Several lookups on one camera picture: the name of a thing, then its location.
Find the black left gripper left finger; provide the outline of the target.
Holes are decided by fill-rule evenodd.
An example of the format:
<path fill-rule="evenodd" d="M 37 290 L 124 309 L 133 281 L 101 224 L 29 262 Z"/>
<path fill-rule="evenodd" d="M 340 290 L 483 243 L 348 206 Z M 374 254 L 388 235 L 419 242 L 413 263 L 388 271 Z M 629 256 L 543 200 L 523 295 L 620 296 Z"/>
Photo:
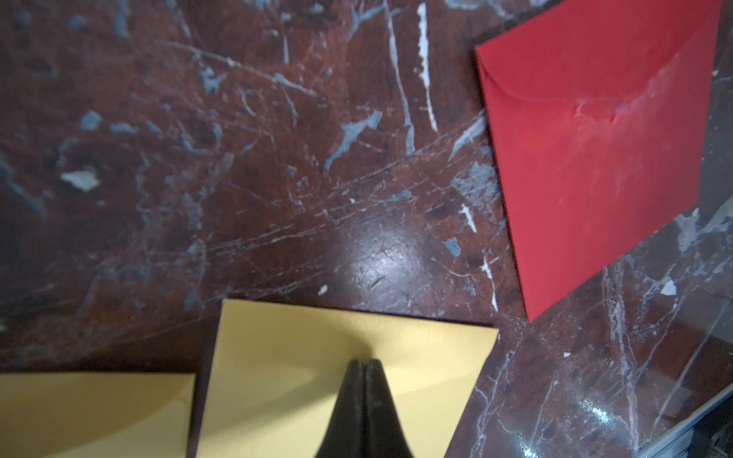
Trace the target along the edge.
<path fill-rule="evenodd" d="M 365 370 L 364 361 L 347 366 L 317 458 L 364 456 Z"/>

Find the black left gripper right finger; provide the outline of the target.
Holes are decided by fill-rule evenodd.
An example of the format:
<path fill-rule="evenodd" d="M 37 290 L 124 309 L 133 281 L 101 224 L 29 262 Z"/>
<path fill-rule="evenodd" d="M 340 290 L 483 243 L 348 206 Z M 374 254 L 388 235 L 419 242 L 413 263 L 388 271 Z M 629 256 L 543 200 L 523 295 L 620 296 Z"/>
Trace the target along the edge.
<path fill-rule="evenodd" d="M 386 372 L 375 359 L 365 369 L 365 456 L 412 457 Z"/>

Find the large yellow envelope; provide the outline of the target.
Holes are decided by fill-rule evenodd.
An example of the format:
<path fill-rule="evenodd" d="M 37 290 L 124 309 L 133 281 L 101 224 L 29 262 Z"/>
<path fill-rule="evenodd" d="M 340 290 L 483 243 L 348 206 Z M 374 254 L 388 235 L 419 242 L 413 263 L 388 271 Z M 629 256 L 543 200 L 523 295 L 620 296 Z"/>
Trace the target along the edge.
<path fill-rule="evenodd" d="M 197 454 L 314 456 L 347 365 L 376 359 L 412 455 L 442 457 L 497 337 L 487 326 L 227 300 Z"/>

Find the small yellow envelope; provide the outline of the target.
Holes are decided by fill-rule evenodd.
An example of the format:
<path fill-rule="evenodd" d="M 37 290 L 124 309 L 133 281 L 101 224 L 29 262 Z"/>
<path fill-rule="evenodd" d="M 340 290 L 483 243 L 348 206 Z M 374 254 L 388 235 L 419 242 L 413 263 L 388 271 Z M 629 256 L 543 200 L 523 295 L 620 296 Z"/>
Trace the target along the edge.
<path fill-rule="evenodd" d="M 183 457 L 195 380 L 166 373 L 5 373 L 1 454 Z"/>

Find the red envelope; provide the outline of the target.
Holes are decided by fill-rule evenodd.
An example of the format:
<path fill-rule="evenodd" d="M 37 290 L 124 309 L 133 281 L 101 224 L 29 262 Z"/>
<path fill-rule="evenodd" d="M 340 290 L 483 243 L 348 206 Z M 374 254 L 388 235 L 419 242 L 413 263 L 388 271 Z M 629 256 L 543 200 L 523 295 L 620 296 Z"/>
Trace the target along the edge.
<path fill-rule="evenodd" d="M 564 1 L 477 47 L 530 319 L 697 201 L 721 9 Z"/>

